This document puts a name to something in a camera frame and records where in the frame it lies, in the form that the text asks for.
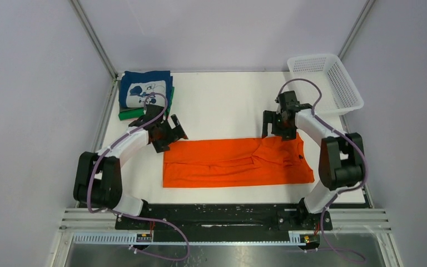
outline orange cloth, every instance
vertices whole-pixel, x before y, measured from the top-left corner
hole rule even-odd
[[[165,152],[163,187],[306,184],[304,142],[280,137],[178,141]]]

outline metal frame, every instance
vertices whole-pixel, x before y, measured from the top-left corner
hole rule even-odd
[[[107,100],[103,108],[103,115],[98,125],[97,136],[93,143],[93,150],[102,147],[104,136],[107,130],[110,113],[112,111],[115,95],[118,86],[117,72],[113,67],[109,57],[105,53],[92,25],[87,18],[79,0],[69,0],[75,13],[81,20],[90,40],[94,44],[102,62],[106,66],[109,74],[114,78],[114,83],[110,92],[107,94]],[[359,32],[365,18],[368,16],[375,0],[368,0],[354,23],[346,41],[344,42],[338,57],[343,59],[352,44],[355,36]],[[349,130],[346,117],[341,116],[341,122],[345,130]],[[369,203],[374,206],[369,190],[365,188]],[[373,233],[379,241],[380,249],[384,257],[386,266],[403,266],[401,257],[395,247],[395,240],[391,232],[390,224],[383,209],[330,209],[330,215],[333,221],[334,230],[329,233]],[[66,209],[59,231],[55,237],[54,245],[49,254],[47,266],[63,267],[68,258],[71,244],[75,236],[85,233],[86,236],[98,236],[101,234],[114,234],[117,236],[130,236],[136,233],[145,233],[143,230],[115,230],[117,217],[110,212],[100,212],[90,214],[86,209]],[[311,234],[310,231],[294,231],[291,234]],[[211,243],[198,243],[195,245],[214,245]],[[261,245],[277,245],[275,243],[264,243]]]

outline laundry basket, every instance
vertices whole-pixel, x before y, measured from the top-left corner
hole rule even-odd
[[[323,98],[316,106],[321,115],[344,115],[363,107],[364,102],[340,59],[333,54],[319,54],[289,58],[287,65],[292,78],[305,78],[315,83]],[[309,83],[289,84],[302,103],[313,104],[319,94]]]

